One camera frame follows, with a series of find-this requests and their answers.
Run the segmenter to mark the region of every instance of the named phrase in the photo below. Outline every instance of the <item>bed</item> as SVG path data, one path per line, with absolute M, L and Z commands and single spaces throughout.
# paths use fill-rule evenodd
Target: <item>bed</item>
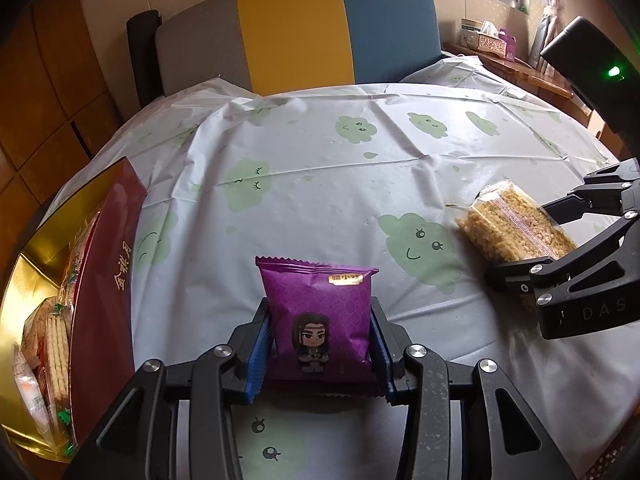
M 497 180 L 545 203 L 615 158 L 477 59 L 445 58 L 433 0 L 219 1 L 226 14 L 208 1 L 159 28 L 155 18 L 158 63 L 136 79 L 161 88 L 146 85 L 152 102 L 50 208 L 122 156 L 147 186 L 132 278 L 136 366 L 192 360 L 249 321 L 264 294 L 257 255 L 377 267 L 387 317 L 447 360 L 499 363 L 581 475 L 636 407 L 640 327 L 543 340 L 535 318 L 485 287 L 484 262 L 454 220 Z M 320 4 L 334 17 L 318 18 Z M 235 37 L 224 18 L 234 13 Z M 446 230 L 444 250 L 410 266 L 390 250 L 411 240 L 407 213 Z M 390 218 L 407 232 L 398 238 Z M 567 231 L 584 243 L 611 223 L 585 215 Z M 244 478 L 394 478 L 405 416 L 382 398 L 265 394 L 234 412 Z

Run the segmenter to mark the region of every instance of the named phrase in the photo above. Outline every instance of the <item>bed cover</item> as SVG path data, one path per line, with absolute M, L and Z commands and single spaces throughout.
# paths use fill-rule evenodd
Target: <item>bed cover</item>
M 447 360 L 498 362 L 580 476 L 638 402 L 640 326 L 543 340 L 517 300 L 485 287 L 484 262 L 454 223 L 462 211 L 446 205 L 504 178 L 545 203 L 615 158 L 477 58 L 407 80 L 267 98 L 204 82 L 133 117 L 50 210 L 122 156 L 147 186 L 132 272 L 136 367 L 192 360 L 248 322 L 264 294 L 256 255 L 378 267 L 373 294 L 388 318 Z M 581 244 L 612 222 L 587 214 L 566 230 Z M 414 233 L 433 237 L 436 224 L 447 230 L 438 251 Z M 421 258 L 394 259 L 405 246 Z M 405 417 L 382 398 L 262 395 L 234 410 L 244 478 L 393 479 Z

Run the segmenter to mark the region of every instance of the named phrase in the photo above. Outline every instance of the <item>gold label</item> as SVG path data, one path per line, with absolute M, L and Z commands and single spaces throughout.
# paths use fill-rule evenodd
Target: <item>gold label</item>
M 359 285 L 362 283 L 362 274 L 332 274 L 329 283 L 333 285 Z

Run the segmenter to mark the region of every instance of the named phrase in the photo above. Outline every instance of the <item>tissue box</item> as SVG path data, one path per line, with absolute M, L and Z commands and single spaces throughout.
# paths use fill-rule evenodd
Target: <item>tissue box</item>
M 494 38 L 482 32 L 468 30 L 465 34 L 466 46 L 478 52 L 488 52 L 504 59 L 507 51 L 507 42 Z
M 131 338 L 131 248 L 146 189 L 126 158 L 108 167 L 49 216 L 20 252 L 0 303 L 0 423 L 14 444 L 60 460 L 38 434 L 18 393 L 13 347 L 25 320 L 55 296 L 69 242 L 100 215 L 78 276 L 69 341 L 69 397 L 81 445 L 135 372 Z

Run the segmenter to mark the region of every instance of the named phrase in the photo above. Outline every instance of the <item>cartoon character's black hair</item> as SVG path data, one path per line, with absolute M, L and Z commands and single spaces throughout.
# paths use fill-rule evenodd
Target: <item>cartoon character's black hair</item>
M 293 330 L 291 331 L 291 343 L 296 349 L 298 355 L 306 354 L 306 346 L 301 342 L 302 331 L 309 323 L 321 324 L 324 326 L 324 343 L 318 347 L 321 354 L 329 351 L 329 318 L 324 314 L 313 314 L 311 312 L 303 312 L 298 314 L 293 320 Z

